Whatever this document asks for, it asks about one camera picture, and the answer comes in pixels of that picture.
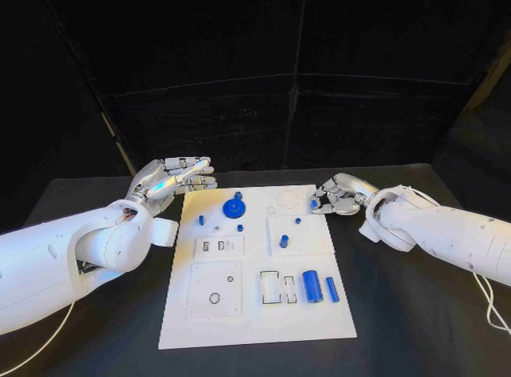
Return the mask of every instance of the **small blue part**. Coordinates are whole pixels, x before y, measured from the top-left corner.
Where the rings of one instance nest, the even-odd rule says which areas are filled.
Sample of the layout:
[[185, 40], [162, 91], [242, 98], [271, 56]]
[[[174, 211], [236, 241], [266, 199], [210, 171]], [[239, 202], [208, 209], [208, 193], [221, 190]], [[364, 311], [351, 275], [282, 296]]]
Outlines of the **small blue part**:
[[281, 236], [279, 246], [281, 246], [281, 248], [284, 249], [284, 248], [286, 247], [286, 245], [288, 245], [288, 236], [284, 234], [284, 235]]
[[302, 273], [302, 286], [305, 287], [307, 302], [310, 304], [321, 302], [323, 292], [320, 291], [317, 271], [310, 269]]
[[226, 200], [223, 204], [223, 215], [227, 218], [240, 218], [245, 213], [245, 203], [240, 201], [240, 199], [230, 199]]
[[336, 291], [336, 286], [334, 286], [334, 279], [331, 277], [325, 278], [325, 284], [328, 285], [331, 302], [338, 302], [337, 291]]

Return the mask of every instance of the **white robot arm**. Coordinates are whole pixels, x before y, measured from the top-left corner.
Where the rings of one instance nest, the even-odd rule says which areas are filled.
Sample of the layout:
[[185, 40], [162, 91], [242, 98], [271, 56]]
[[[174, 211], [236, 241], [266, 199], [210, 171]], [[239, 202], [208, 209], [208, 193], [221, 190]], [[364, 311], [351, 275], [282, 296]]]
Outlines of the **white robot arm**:
[[343, 173], [327, 180], [310, 200], [314, 214], [354, 214], [366, 207], [359, 231], [372, 242], [380, 240], [399, 251], [416, 244], [435, 258], [511, 287], [511, 224], [504, 221], [441, 207], [409, 187], [377, 190]]
[[154, 160], [125, 199], [0, 236], [0, 334], [47, 317], [172, 246], [177, 223], [152, 218], [175, 193], [216, 187], [208, 158]]

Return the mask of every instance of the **black backdrop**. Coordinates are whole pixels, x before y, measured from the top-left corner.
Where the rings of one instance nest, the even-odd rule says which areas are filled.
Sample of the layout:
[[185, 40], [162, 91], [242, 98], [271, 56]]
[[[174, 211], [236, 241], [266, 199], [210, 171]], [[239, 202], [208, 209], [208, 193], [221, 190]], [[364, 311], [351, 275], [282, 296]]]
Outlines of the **black backdrop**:
[[429, 162], [511, 28], [511, 0], [47, 0], [136, 167]]

